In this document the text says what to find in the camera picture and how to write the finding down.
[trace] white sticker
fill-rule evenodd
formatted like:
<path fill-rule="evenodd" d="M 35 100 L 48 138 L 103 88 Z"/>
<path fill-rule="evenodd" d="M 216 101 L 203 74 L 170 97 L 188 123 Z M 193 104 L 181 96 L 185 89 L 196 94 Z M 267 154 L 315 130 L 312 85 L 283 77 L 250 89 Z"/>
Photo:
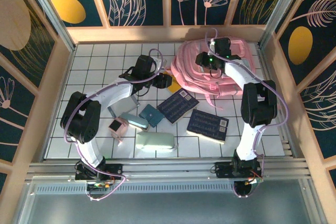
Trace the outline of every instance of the white sticker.
<path fill-rule="evenodd" d="M 182 97 L 185 97 L 185 96 L 187 95 L 187 92 L 185 92 L 184 90 L 182 90 L 182 91 L 180 92 L 180 95 L 181 95 Z"/>
<path fill-rule="evenodd" d="M 220 123 L 219 123 L 219 125 L 223 126 L 223 127 L 226 127 L 226 124 L 227 124 L 227 122 L 225 120 L 221 120 Z"/>

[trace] dark blue book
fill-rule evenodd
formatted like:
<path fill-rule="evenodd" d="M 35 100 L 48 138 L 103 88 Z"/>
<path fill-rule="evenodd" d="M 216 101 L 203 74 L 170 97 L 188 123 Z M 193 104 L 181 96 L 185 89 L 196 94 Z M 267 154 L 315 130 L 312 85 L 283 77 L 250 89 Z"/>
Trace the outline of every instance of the dark blue book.
<path fill-rule="evenodd" d="M 180 89 L 156 108 L 173 124 L 198 104 L 199 101 L 193 98 L 192 95 L 186 90 Z"/>
<path fill-rule="evenodd" d="M 229 119 L 200 110 L 193 110 L 187 133 L 218 144 L 224 144 L 228 125 Z"/>

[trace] white tile floor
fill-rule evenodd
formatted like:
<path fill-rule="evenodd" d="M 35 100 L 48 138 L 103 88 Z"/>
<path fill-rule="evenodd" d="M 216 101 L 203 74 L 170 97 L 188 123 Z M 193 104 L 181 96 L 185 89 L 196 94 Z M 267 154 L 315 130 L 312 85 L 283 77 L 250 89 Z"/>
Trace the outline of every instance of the white tile floor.
<path fill-rule="evenodd" d="M 149 50 L 152 48 L 159 48 L 164 58 L 170 63 L 180 45 L 181 43 L 79 45 L 65 92 L 62 96 L 62 102 L 57 113 L 57 120 L 51 134 L 45 158 L 77 159 L 79 157 L 75 146 L 73 144 L 66 144 L 63 141 L 63 129 L 59 126 L 60 118 L 63 115 L 67 101 L 73 92 L 80 91 L 85 93 L 93 91 L 114 81 L 118 75 L 130 66 L 134 66 L 137 56 L 140 54 L 148 55 Z M 262 76 L 263 73 L 260 69 L 256 46 L 255 44 L 249 44 L 249 46 L 258 68 L 257 73 Z M 140 106 L 130 113 L 139 115 L 147 104 L 156 107 L 170 95 L 169 91 L 165 89 L 151 88 L 147 95 L 139 97 Z M 191 116 L 190 112 L 174 125 L 163 119 L 157 127 L 150 129 L 150 132 L 168 132 L 174 134 L 179 147 L 171 153 L 144 152 L 135 149 L 134 143 L 137 131 L 131 127 L 125 135 L 123 144 L 117 146 L 118 141 L 115 141 L 110 136 L 107 129 L 107 126 L 112 121 L 112 117 L 110 113 L 103 112 L 100 119 L 100 129 L 97 133 L 97 142 L 104 156 L 106 158 L 231 157 L 239 144 L 244 127 L 240 113 L 241 96 L 230 95 L 221 98 L 212 98 L 213 103 L 217 106 L 215 108 L 207 103 L 203 95 L 195 93 L 192 93 L 192 95 L 199 100 L 197 109 L 229 119 L 224 145 L 188 135 L 186 127 Z M 266 156 L 284 156 L 283 146 L 287 145 L 282 140 L 277 129 L 269 129 L 264 133 L 257 152 L 264 153 Z"/>

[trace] yellow circle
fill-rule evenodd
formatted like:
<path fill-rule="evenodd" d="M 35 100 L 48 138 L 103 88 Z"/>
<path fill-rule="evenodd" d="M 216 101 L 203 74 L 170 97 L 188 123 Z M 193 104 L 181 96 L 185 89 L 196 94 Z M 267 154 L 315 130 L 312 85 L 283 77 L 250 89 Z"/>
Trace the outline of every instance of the yellow circle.
<path fill-rule="evenodd" d="M 0 45 L 21 50 L 29 41 L 31 22 L 23 0 L 0 0 Z"/>
<path fill-rule="evenodd" d="M 78 0 L 51 0 L 60 18 L 68 23 L 81 23 L 85 17 L 85 9 Z"/>
<path fill-rule="evenodd" d="M 297 27 L 289 38 L 288 55 L 294 65 L 302 64 L 309 56 L 313 45 L 313 35 L 304 26 Z"/>

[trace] pink backpack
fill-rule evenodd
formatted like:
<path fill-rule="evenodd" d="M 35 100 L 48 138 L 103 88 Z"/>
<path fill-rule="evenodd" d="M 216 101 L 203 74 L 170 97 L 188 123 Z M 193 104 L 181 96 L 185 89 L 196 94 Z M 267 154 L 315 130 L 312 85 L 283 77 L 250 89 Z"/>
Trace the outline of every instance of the pink backpack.
<path fill-rule="evenodd" d="M 229 37 L 231 40 L 232 55 L 240 56 L 253 73 L 256 72 L 248 44 L 239 38 Z M 186 41 L 180 45 L 179 50 L 171 64 L 171 72 L 179 85 L 191 92 L 205 95 L 212 105 L 210 95 L 221 97 L 224 95 L 242 95 L 243 91 L 230 77 L 221 76 L 220 70 L 204 69 L 195 63 L 196 56 L 202 51 L 208 52 L 204 39 Z"/>

